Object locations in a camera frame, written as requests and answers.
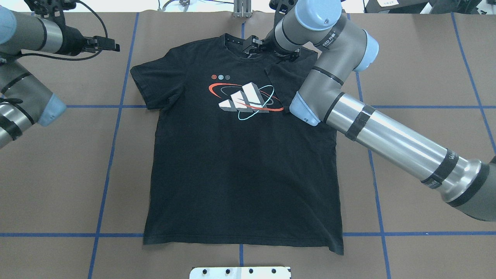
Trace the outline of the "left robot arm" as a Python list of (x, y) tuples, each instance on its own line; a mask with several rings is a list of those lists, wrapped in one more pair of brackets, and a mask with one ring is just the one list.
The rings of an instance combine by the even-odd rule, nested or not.
[(35, 124), (48, 126), (67, 109), (57, 95), (19, 63), (30, 55), (79, 61), (82, 52), (94, 58), (101, 51), (120, 51), (108, 37), (83, 36), (66, 25), (64, 11), (75, 9), (78, 0), (27, 0), (33, 16), (1, 7), (0, 34), (0, 146), (16, 141)]

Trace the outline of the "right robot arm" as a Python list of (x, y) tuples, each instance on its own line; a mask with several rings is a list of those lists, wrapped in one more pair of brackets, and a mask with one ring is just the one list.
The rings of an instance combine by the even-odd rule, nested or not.
[(263, 40), (249, 39), (253, 52), (296, 60), (312, 43), (321, 51), (290, 104), (311, 126), (321, 122), (413, 175), (442, 200), (471, 218), (496, 219), (495, 160), (467, 160), (373, 106), (342, 92), (352, 71), (368, 68), (379, 43), (348, 19), (340, 0), (272, 0), (274, 27)]

